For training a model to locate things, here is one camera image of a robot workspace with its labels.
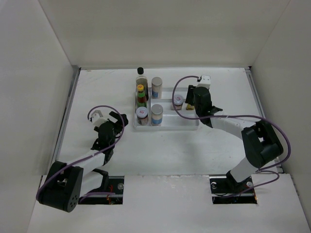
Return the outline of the grey cap white shaker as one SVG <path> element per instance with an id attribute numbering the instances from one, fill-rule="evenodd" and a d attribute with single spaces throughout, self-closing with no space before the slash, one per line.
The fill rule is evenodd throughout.
<path id="1" fill-rule="evenodd" d="M 152 97 L 160 99 L 162 95 L 162 79 L 160 77 L 152 78 Z"/>

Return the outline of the white lid dark sauce jar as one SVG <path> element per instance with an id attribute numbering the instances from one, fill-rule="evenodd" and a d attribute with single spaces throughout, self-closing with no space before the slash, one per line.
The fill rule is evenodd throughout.
<path id="1" fill-rule="evenodd" d="M 139 125 L 147 125 L 149 122 L 149 113 L 146 107 L 138 107 L 136 110 L 137 121 Z"/>

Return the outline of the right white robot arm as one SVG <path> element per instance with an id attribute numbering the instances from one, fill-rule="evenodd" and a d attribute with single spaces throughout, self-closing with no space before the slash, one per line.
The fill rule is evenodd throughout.
<path id="1" fill-rule="evenodd" d="M 221 108 L 213 106 L 208 88 L 189 85 L 186 103 L 194 106 L 204 125 L 242 140 L 245 157 L 226 173 L 225 186 L 231 192 L 241 189 L 248 177 L 284 152 L 271 123 L 262 118 L 250 121 L 228 117 Z"/>

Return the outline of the black cap soy sauce bottle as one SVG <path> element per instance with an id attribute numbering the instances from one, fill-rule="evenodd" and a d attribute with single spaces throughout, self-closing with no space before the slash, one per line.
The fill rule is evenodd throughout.
<path id="1" fill-rule="evenodd" d="M 144 69 L 142 67 L 137 68 L 138 76 L 136 77 L 136 86 L 143 85 L 146 99 L 149 100 L 149 92 L 148 92 L 148 79 L 144 75 Z"/>

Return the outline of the white flip cap shaker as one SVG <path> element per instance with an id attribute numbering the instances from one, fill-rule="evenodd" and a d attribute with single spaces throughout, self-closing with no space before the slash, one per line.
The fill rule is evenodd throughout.
<path id="1" fill-rule="evenodd" d="M 163 107 L 160 104 L 154 104 L 151 107 L 151 125 L 160 126 L 163 120 Z"/>

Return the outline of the small yellow oil bottle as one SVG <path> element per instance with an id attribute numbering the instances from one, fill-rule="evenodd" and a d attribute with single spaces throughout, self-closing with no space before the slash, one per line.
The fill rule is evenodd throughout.
<path id="1" fill-rule="evenodd" d="M 192 110 L 194 110 L 194 106 L 187 104 L 186 110 L 192 111 Z"/>

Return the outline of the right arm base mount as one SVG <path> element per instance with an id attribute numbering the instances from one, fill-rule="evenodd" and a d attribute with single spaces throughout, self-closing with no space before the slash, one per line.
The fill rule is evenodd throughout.
<path id="1" fill-rule="evenodd" d="M 209 177 L 213 204 L 257 204 L 251 176 L 237 183 L 226 175 Z"/>

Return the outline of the yellow cap chili sauce bottle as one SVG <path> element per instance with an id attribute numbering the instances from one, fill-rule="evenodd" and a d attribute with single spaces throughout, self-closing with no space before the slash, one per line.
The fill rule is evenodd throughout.
<path id="1" fill-rule="evenodd" d="M 137 106 L 147 108 L 147 98 L 145 95 L 144 86 L 142 84 L 137 86 Z"/>

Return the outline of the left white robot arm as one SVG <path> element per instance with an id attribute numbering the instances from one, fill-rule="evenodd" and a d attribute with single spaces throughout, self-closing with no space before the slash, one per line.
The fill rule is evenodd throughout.
<path id="1" fill-rule="evenodd" d="M 109 115 L 114 121 L 103 118 L 100 111 L 90 115 L 98 136 L 87 155 L 52 164 L 36 195 L 40 204 L 70 213 L 78 204 L 123 203 L 124 177 L 110 176 L 102 167 L 112 158 L 128 119 L 114 111 Z"/>

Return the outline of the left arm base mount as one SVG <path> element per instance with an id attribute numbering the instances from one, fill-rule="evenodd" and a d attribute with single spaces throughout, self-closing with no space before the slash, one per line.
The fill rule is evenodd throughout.
<path id="1" fill-rule="evenodd" d="M 110 176 L 107 171 L 95 169 L 82 181 L 79 204 L 122 205 L 125 178 Z"/>

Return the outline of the white lid brown sauce jar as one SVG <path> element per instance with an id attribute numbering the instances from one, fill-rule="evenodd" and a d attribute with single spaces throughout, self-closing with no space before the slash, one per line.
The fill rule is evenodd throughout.
<path id="1" fill-rule="evenodd" d="M 182 110 L 184 98 L 182 95 L 176 94 L 173 98 L 173 103 L 175 105 L 176 110 Z"/>

